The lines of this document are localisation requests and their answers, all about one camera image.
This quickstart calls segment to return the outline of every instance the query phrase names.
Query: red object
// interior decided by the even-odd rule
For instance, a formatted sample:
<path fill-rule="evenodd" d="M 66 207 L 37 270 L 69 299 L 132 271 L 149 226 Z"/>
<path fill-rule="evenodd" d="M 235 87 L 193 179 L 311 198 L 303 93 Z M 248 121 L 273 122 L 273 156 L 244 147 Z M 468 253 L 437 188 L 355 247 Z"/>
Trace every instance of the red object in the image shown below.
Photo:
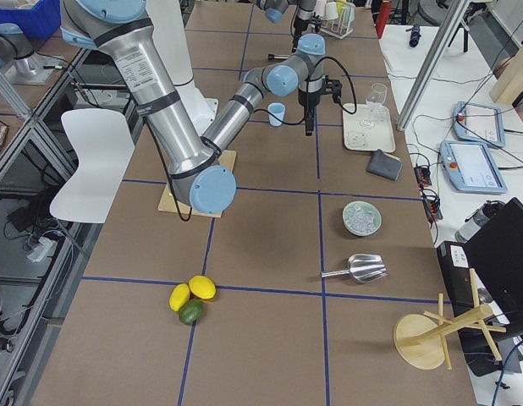
<path fill-rule="evenodd" d="M 383 29 L 386 28 L 386 24 L 388 22 L 390 11 L 391 11 L 391 2 L 384 0 L 382 2 L 382 5 L 380 6 L 380 13 L 378 13 L 378 17 L 377 17 L 376 28 L 377 28 L 378 39 L 382 38 Z"/>

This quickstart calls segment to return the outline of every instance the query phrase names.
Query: metal scoop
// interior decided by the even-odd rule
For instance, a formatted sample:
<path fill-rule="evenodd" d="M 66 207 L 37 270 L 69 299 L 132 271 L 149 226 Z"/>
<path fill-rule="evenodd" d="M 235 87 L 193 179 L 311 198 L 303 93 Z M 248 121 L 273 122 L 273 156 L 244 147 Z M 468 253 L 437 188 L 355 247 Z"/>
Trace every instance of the metal scoop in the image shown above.
<path fill-rule="evenodd" d="M 347 268 L 322 272 L 322 277 L 337 275 L 351 275 L 358 283 L 368 283 L 387 276 L 388 272 L 380 255 L 355 254 L 348 259 Z"/>

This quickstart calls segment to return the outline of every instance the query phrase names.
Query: wooden disc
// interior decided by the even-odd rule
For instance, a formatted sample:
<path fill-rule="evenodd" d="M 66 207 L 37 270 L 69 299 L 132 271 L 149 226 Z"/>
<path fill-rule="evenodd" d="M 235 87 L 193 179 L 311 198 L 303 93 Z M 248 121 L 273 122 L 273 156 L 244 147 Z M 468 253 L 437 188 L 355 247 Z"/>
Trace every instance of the wooden disc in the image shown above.
<path fill-rule="evenodd" d="M 437 327 L 424 315 L 405 315 L 397 321 L 394 328 L 394 343 L 397 351 L 410 365 L 421 370 L 434 370 L 444 362 L 444 351 L 439 335 L 428 338 L 423 343 L 406 344 L 405 340 L 419 336 Z"/>

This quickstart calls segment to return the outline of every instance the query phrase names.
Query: bowl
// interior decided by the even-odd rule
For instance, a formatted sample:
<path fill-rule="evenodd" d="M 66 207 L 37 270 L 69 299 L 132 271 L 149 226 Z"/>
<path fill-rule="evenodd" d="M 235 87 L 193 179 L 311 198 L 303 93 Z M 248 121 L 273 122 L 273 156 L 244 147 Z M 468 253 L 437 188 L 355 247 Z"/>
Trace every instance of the bowl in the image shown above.
<path fill-rule="evenodd" d="M 382 215 L 366 201 L 352 201 L 343 209 L 343 223 L 352 234 L 366 237 L 380 228 Z"/>

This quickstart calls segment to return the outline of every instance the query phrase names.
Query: wooden board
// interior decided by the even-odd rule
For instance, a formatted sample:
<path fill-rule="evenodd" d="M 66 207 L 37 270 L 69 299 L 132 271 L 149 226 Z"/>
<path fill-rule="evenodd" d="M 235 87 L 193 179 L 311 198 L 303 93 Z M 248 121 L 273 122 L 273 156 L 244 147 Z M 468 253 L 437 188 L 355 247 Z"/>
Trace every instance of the wooden board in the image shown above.
<path fill-rule="evenodd" d="M 235 158 L 237 157 L 236 151 L 229 151 L 226 150 L 222 153 L 220 158 L 218 158 L 218 161 L 221 165 L 224 165 L 227 169 L 229 169 L 232 173 L 234 171 L 234 165 L 235 165 Z M 188 214 L 190 211 L 190 207 L 185 205 L 184 203 L 179 202 L 179 209 L 180 212 L 183 214 Z M 159 211 L 167 211 L 170 213 L 176 213 L 177 207 L 175 206 L 175 201 L 173 199 L 173 194 L 169 190 L 169 185 L 166 184 L 163 193 L 162 198 L 160 199 L 160 203 L 158 204 L 158 210 Z M 222 217 L 222 212 L 214 213 L 214 214 L 208 214 L 208 213 L 200 213 L 196 210 L 192 210 L 192 216 L 204 216 L 204 217 L 216 217 L 220 218 Z"/>

